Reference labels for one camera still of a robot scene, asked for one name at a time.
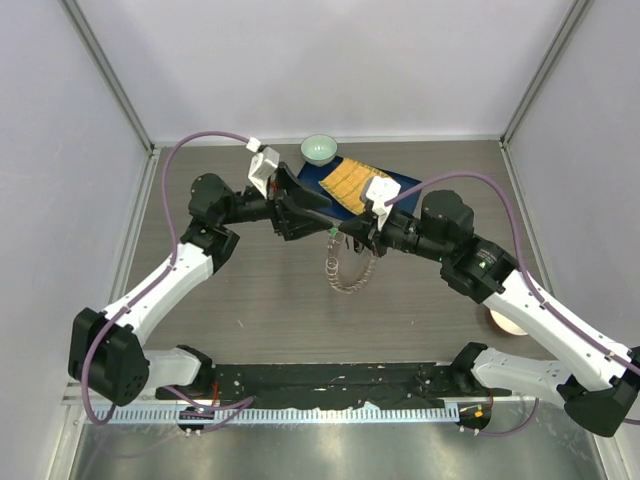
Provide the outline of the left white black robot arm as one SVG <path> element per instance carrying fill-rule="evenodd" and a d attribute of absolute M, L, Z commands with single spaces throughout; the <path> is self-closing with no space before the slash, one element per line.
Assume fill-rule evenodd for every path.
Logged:
<path fill-rule="evenodd" d="M 205 397 L 213 385 L 211 359 L 188 346 L 147 350 L 151 333 L 230 259 L 239 241 L 230 225 L 267 220 L 284 240 L 298 240 L 331 228 L 319 213 L 330 205 L 284 163 L 242 192 L 216 174 L 201 175 L 191 186 L 191 221 L 169 257 L 124 297 L 99 312 L 85 308 L 74 319 L 69 375 L 117 406 L 165 386 L 193 399 Z"/>

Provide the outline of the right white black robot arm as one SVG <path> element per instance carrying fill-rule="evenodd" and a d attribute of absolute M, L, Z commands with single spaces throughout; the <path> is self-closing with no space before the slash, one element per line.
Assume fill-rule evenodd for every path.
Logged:
<path fill-rule="evenodd" d="M 475 234 L 474 212 L 451 190 L 422 200 L 418 217 L 391 208 L 384 222 L 371 210 L 339 229 L 377 256 L 388 249 L 440 263 L 454 291 L 505 316 L 552 354 L 547 361 L 500 352 L 471 342 L 451 364 L 451 380 L 465 395 L 481 388 L 534 396 L 564 409 L 579 426 L 613 436 L 639 394 L 639 351 L 588 327 L 537 283 L 516 259 Z M 593 341 L 604 340 L 598 351 Z"/>

